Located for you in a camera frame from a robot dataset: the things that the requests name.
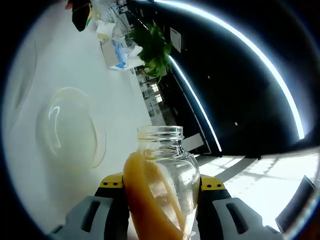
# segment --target glass jar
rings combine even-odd
[[[200,172],[183,149],[183,127],[144,126],[126,160],[123,182],[139,240],[187,240],[195,219]]]

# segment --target potted plant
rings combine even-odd
[[[148,25],[147,28],[138,26],[129,33],[129,37],[143,48],[139,57],[145,62],[145,74],[159,77],[160,82],[164,72],[171,70],[168,57],[172,49],[171,42],[166,42],[163,31],[157,25]]]

